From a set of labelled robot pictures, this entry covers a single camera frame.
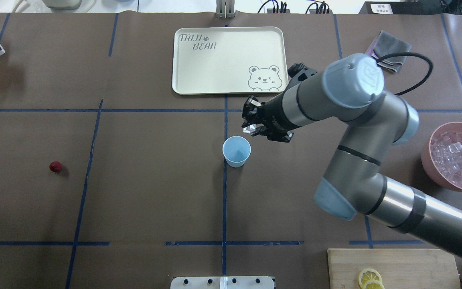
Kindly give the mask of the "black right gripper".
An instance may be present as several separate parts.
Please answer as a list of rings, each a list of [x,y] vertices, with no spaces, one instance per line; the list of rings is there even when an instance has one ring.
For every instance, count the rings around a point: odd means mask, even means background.
[[[282,93],[267,102],[260,102],[255,96],[249,96],[243,105],[244,128],[251,124],[251,136],[266,136],[268,140],[288,143],[293,137],[293,130],[299,128],[284,113],[282,101],[284,94],[295,88],[302,81],[313,77],[318,72],[303,63],[295,63],[288,69],[290,81]]]

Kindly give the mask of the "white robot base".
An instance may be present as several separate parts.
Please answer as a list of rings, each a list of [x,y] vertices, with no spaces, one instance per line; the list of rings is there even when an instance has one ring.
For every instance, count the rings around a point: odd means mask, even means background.
[[[173,278],[171,289],[275,289],[274,277],[260,276],[205,276]]]

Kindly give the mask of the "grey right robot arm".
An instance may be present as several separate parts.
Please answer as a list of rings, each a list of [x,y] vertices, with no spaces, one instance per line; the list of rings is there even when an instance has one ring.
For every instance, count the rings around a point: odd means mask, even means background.
[[[314,195],[324,211],[346,221],[361,213],[462,258],[462,211],[380,174],[390,146],[418,129],[417,111],[384,88],[384,76],[369,55],[356,53],[317,73],[302,63],[289,72],[287,88],[259,102],[244,103],[243,128],[252,136],[288,143],[294,130],[336,117],[347,124]]]

